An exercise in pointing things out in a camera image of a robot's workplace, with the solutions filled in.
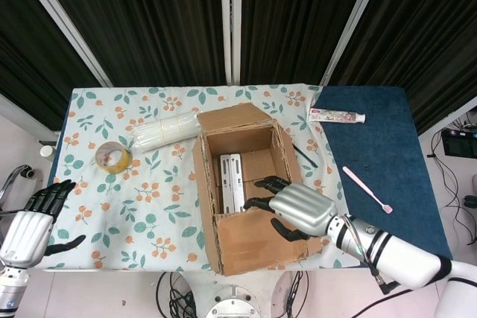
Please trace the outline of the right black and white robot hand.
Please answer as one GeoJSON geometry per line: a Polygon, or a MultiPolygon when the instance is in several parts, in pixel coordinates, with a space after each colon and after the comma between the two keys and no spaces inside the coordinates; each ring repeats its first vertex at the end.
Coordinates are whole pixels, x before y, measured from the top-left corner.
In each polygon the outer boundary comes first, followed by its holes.
{"type": "Polygon", "coordinates": [[[244,202],[244,209],[258,208],[274,214],[272,227],[289,242],[326,236],[332,219],[338,215],[333,200],[302,183],[270,176],[255,186],[273,195],[250,198],[244,202]]]}

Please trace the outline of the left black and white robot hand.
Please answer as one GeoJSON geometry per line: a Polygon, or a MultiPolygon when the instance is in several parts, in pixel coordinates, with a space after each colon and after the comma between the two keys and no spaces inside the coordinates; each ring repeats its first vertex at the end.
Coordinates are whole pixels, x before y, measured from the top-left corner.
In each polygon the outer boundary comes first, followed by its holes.
{"type": "Polygon", "coordinates": [[[6,267],[26,270],[45,256],[78,247],[86,239],[79,235],[65,244],[51,244],[52,229],[76,183],[70,179],[54,183],[34,193],[13,218],[1,245],[1,261],[6,267]]]}

